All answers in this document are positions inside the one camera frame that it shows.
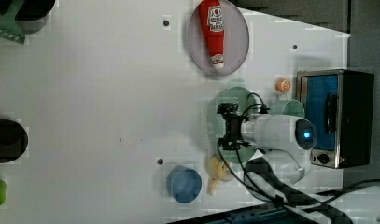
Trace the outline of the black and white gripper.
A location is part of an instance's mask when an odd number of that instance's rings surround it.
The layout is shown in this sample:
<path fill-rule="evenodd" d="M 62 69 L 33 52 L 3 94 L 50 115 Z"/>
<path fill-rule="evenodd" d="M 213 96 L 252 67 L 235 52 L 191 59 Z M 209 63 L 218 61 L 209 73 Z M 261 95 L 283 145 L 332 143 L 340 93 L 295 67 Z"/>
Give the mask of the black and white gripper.
<path fill-rule="evenodd" d="M 234 103 L 221 103 L 218 106 L 217 113 L 225 116 L 226 134 L 225 139 L 219 138 L 218 146 L 223 150 L 236 151 L 240 149 L 239 141 L 243 141 L 244 137 L 241 133 L 243 122 L 248 121 L 248 116 L 237 115 L 239 105 Z"/>

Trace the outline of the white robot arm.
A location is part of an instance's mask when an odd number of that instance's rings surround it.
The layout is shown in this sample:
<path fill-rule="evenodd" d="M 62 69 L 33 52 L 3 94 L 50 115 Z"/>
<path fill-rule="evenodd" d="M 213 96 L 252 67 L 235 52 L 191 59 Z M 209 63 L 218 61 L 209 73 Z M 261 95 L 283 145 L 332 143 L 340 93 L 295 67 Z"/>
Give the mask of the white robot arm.
<path fill-rule="evenodd" d="M 313 124 L 304 118 L 267 113 L 240 113 L 238 105 L 217 108 L 225 121 L 218 152 L 254 147 L 258 158 L 240 161 L 239 179 L 250 194 L 284 207 L 316 224 L 380 224 L 380 179 L 324 193 L 301 190 L 296 183 L 311 168 L 311 149 L 317 140 Z"/>

